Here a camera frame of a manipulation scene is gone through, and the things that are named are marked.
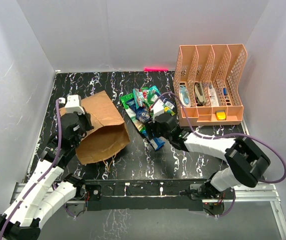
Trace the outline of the blue white snack bag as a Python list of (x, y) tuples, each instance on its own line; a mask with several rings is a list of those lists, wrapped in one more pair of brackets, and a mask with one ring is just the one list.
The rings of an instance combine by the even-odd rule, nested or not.
[(144, 109), (142, 110), (141, 116), (136, 117), (136, 119), (143, 124), (147, 123), (148, 121), (152, 119), (152, 113), (150, 111), (150, 108), (147, 105), (147, 103), (144, 103), (143, 106), (139, 106), (139, 107), (143, 107)]

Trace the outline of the dark blue snack bag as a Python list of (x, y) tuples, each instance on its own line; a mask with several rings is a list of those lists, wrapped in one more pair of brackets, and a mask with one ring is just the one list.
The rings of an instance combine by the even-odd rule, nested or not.
[(136, 108), (135, 101), (132, 99), (127, 102), (127, 105), (129, 108), (136, 114), (136, 117), (141, 116), (142, 110), (144, 109), (143, 107), (138, 107)]

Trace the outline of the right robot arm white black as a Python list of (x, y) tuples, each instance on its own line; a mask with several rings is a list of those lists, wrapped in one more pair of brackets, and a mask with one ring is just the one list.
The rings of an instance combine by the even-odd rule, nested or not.
[(189, 188), (182, 195), (196, 198), (218, 198), (237, 185), (256, 187), (270, 165), (270, 159), (248, 137), (206, 139), (181, 128), (171, 115), (163, 113), (145, 123), (148, 137), (163, 137), (177, 150), (196, 152), (221, 159), (228, 168), (217, 171), (205, 183)]

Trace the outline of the green Chuba cassava chips bag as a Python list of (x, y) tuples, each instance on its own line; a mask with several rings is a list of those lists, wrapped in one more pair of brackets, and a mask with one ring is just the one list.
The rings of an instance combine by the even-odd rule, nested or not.
[(140, 121), (138, 121), (136, 119), (136, 114), (127, 105), (128, 101), (134, 100), (133, 90), (131, 93), (129, 93), (125, 96), (122, 96), (120, 99), (121, 99), (122, 105), (123, 105), (127, 115), (131, 119), (131, 121), (134, 124), (134, 126), (136, 127), (136, 129), (139, 131), (140, 134), (147, 136), (145, 124), (141, 123)]

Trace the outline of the green white snack bag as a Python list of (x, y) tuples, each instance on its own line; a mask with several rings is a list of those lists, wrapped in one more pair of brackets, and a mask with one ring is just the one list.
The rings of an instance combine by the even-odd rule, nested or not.
[[(158, 99), (158, 97), (160, 97), (160, 93), (157, 92), (156, 90), (150, 90), (147, 94), (147, 105), (149, 106), (149, 108), (151, 108), (151, 106), (155, 103), (155, 101)], [(165, 98), (164, 96), (162, 96), (157, 103), (161, 103), (164, 111), (166, 113), (169, 113), (170, 115), (174, 116), (175, 112), (175, 105), (167, 98)]]

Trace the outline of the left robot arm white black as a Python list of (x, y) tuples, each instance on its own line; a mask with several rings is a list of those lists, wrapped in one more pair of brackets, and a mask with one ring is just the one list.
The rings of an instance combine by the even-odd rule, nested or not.
[(0, 214), (0, 239), (38, 239), (45, 223), (60, 207), (72, 198), (85, 196), (83, 180), (72, 173), (48, 193), (75, 156), (81, 140), (93, 129), (90, 114), (83, 107), (66, 111), (57, 117), (57, 131), (50, 136), (33, 175), (11, 206)]

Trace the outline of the small blue snack packet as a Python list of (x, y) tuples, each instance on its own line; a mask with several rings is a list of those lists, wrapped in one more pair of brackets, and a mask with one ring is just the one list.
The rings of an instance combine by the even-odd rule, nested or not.
[(156, 138), (156, 137), (153, 139), (149, 139), (148, 141), (151, 144), (151, 146), (154, 148), (155, 151), (162, 148), (165, 144), (165, 142), (162, 139)]

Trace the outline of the teal red candy bag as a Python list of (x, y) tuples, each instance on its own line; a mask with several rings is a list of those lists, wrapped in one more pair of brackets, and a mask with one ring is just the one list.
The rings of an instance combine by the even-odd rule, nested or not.
[(156, 86), (150, 88), (134, 88), (133, 96), (135, 101), (136, 109), (138, 108), (149, 108), (154, 104), (155, 100), (160, 96), (160, 91)]

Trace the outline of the brown paper bag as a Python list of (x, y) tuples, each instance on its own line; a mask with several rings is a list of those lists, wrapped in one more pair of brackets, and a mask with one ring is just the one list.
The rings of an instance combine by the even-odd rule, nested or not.
[(128, 145), (130, 138), (125, 121), (105, 91), (82, 99), (81, 106), (91, 115), (94, 127), (76, 148), (81, 164), (105, 161)]

